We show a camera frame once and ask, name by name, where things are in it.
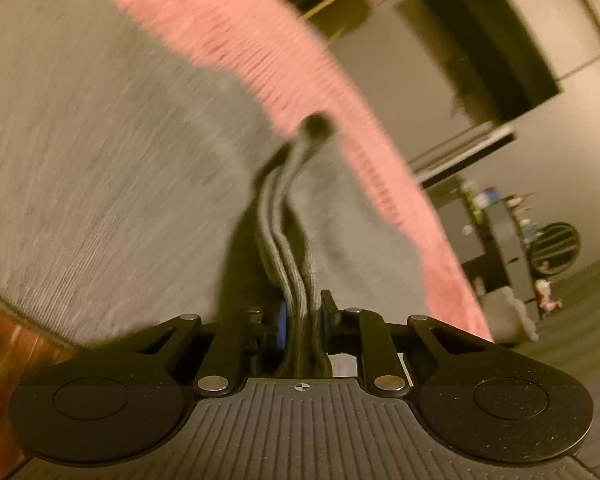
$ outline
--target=gray cloth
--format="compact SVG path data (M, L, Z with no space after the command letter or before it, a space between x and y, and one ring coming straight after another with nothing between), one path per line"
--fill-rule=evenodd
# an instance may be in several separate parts
M316 142L276 158L283 141L240 81L111 0L0 0L0 296L91 345L282 289L304 342L293 370L328 370L308 338L321 288L392 321L426 307L414 247L335 138Z

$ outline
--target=pink trim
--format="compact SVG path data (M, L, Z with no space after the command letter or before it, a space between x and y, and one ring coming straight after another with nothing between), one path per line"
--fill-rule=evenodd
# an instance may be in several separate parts
M324 45L283 0L115 0L170 48L232 70L258 96L274 126L293 136L325 111L371 202L417 245L430 313L490 338L438 218L402 158Z

